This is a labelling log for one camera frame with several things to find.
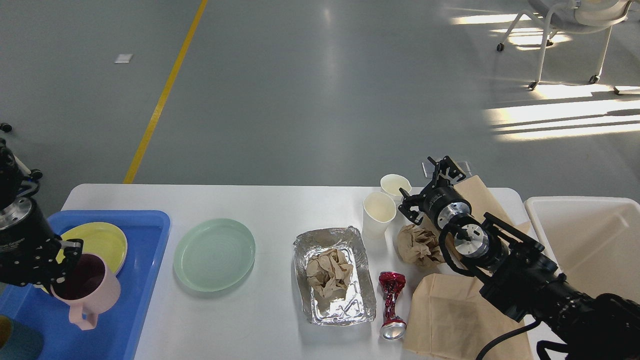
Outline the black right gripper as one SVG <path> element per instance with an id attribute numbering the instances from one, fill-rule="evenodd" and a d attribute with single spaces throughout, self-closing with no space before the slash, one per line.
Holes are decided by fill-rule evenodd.
<path id="1" fill-rule="evenodd" d="M 455 216 L 472 213 L 469 201 L 453 187 L 466 180 L 467 174 L 448 155 L 440 160 L 428 156 L 427 161 L 433 166 L 430 182 L 419 194 L 409 194 L 400 187 L 398 191 L 402 199 L 398 210 L 416 226 L 426 220 L 436 229 L 442 230 Z"/>

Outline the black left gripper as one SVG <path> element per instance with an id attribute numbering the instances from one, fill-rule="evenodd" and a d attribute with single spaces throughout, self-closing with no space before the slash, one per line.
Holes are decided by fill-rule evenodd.
<path id="1" fill-rule="evenodd" d="M 19 197 L 1 211 L 0 284 L 47 287 L 52 296 L 77 266 L 83 246 L 83 239 L 60 239 L 35 200 Z"/>

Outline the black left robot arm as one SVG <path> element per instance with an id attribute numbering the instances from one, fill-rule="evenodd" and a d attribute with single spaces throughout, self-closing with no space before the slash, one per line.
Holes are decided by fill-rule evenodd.
<path id="1" fill-rule="evenodd" d="M 27 180 L 4 139 L 0 150 L 1 282 L 60 295 L 82 256 L 83 240 L 65 241 L 52 230 L 32 198 L 38 186 L 23 191 Z"/>

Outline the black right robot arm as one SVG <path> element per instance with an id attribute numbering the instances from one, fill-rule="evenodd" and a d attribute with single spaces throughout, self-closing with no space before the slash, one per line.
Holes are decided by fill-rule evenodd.
<path id="1" fill-rule="evenodd" d="M 489 212 L 483 221 L 473 215 L 471 203 L 454 189 L 466 174 L 448 156 L 434 166 L 430 183 L 418 194 L 400 187 L 398 210 L 419 226 L 428 219 L 439 231 L 438 246 L 446 264 L 462 276 L 482 282 L 480 294 L 505 316 L 534 322 L 485 345 L 482 360 L 507 339 L 546 324 L 561 342 L 538 341 L 542 360 L 548 351 L 565 353 L 568 360 L 637 360 L 639 305 L 606 292 L 592 298 L 567 283 L 558 265 L 544 255 L 544 246 Z"/>

